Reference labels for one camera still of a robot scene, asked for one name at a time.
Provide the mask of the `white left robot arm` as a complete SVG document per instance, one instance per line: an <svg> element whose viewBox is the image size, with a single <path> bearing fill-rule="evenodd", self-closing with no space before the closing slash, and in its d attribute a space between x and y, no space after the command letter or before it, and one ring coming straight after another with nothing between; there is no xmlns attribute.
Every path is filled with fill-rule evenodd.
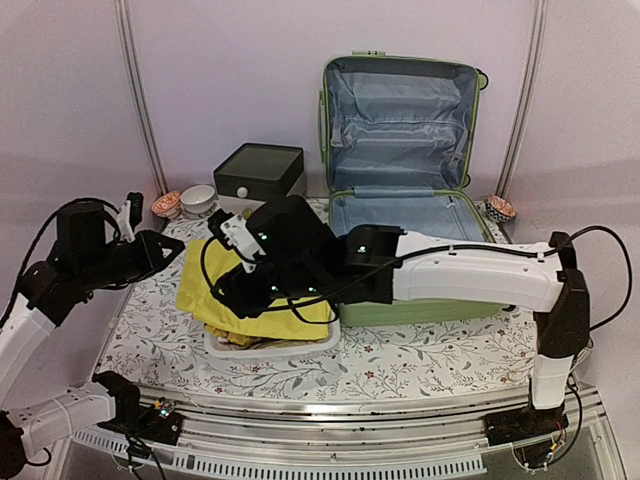
<svg viewBox="0 0 640 480"><path fill-rule="evenodd" d="M149 434L173 443L181 417L170 401L140 404L139 388L113 371L90 375L56 353L53 341L73 309L98 291L121 291L162 272L184 251L182 241L140 229L144 197L121 206L93 197L51 213L21 261L1 316L1 476L52 460L51 446L90 427L124 436L129 455L154 458Z"/></svg>

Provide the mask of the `green hard-shell suitcase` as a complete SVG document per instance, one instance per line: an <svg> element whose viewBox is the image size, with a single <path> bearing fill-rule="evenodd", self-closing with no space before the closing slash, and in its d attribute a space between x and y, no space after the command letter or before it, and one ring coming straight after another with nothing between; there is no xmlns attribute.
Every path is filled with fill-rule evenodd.
<svg viewBox="0 0 640 480"><path fill-rule="evenodd" d="M336 235L363 224L492 242L467 195L488 76L432 59L351 55L323 73L318 131Z"/></svg>

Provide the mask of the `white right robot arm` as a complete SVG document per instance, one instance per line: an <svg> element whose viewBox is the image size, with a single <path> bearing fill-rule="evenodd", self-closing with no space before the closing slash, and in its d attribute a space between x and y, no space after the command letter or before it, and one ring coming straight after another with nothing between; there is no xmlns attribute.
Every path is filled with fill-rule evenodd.
<svg viewBox="0 0 640 480"><path fill-rule="evenodd" d="M391 304L446 299L529 309L536 355L524 407L485 416L492 445L566 428L565 389L586 347L590 295L570 237L498 245L365 224L334 234L298 195L242 217L222 210L208 221L213 238L240 264L209 280L213 298L238 318L326 302Z"/></svg>

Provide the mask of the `drawer cabinet with dark top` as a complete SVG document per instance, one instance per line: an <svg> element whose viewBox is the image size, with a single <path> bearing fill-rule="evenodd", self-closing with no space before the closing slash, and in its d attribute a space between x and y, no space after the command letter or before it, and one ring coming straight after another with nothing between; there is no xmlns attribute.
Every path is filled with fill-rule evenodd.
<svg viewBox="0 0 640 480"><path fill-rule="evenodd" d="M304 150L245 143L213 171L221 209L242 213L291 194L306 195Z"/></svg>

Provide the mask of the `white plastic mesh basket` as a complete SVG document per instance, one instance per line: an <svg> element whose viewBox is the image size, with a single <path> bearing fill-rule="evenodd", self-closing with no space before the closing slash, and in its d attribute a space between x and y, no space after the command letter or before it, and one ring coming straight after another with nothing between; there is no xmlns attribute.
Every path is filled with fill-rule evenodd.
<svg viewBox="0 0 640 480"><path fill-rule="evenodd" d="M295 312L266 313L257 318L240 320L221 304L211 301L193 318L233 333L254 337L286 340L283 347L267 347L258 350L216 352L205 333L205 350L212 356L225 360L249 361L314 357L332 349L340 339L340 323L326 303L303 307Z"/></svg>

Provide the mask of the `plain yellow garment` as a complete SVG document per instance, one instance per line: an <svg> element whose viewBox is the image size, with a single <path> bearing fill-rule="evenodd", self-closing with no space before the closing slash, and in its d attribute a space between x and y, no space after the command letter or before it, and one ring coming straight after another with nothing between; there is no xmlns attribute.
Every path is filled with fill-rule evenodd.
<svg viewBox="0 0 640 480"><path fill-rule="evenodd" d="M226 250L220 242L214 240L207 244L203 239L193 239L186 249L176 308L193 316L215 301L240 320L251 318L238 317L214 298L210 291L212 285L219 285L224 293L229 293L233 300L238 301L243 313L286 304L284 299L272 299L267 292L268 286L257 283L255 277L254 273L246 273L236 253Z"/></svg>

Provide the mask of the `yellow plaid garment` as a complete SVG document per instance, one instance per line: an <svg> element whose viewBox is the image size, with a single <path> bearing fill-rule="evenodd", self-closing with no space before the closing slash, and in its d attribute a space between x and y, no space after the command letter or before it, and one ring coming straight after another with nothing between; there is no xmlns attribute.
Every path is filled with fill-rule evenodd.
<svg viewBox="0 0 640 480"><path fill-rule="evenodd" d="M207 324L204 325L204 329L210 337L211 349L216 352L248 351L287 345L286 340L247 336Z"/></svg>

